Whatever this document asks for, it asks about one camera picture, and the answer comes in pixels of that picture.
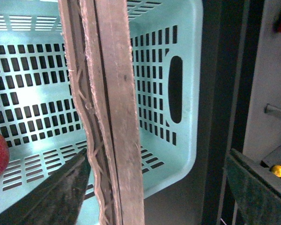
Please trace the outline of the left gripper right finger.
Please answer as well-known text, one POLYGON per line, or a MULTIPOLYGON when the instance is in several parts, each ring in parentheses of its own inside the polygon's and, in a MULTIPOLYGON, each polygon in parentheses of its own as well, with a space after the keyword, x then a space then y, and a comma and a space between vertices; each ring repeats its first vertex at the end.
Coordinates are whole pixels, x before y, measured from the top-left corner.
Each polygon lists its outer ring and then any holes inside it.
POLYGON ((97 0, 95 6, 111 118, 118 205, 124 225, 143 225, 143 176, 127 2, 97 0))

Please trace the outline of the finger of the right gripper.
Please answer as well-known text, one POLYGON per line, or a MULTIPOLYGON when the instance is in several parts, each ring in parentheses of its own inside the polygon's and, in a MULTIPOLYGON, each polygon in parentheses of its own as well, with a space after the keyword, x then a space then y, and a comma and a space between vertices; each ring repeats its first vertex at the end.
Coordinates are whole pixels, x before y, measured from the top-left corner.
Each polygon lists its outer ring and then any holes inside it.
POLYGON ((90 164, 83 149, 22 199, 0 213, 0 225, 75 225, 90 164))
POLYGON ((281 225, 281 179, 235 149, 225 159, 231 192, 247 225, 281 225))

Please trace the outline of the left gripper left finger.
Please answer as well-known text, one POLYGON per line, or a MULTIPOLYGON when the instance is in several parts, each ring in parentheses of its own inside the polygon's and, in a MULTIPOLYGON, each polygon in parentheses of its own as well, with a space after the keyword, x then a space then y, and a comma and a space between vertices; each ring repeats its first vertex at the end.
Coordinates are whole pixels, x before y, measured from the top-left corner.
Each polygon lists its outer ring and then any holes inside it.
POLYGON ((87 158, 94 174, 94 193, 99 205, 99 223, 120 225, 122 224, 121 211, 113 189, 110 162, 91 90, 80 1, 60 0, 58 5, 71 92, 86 133, 87 158))

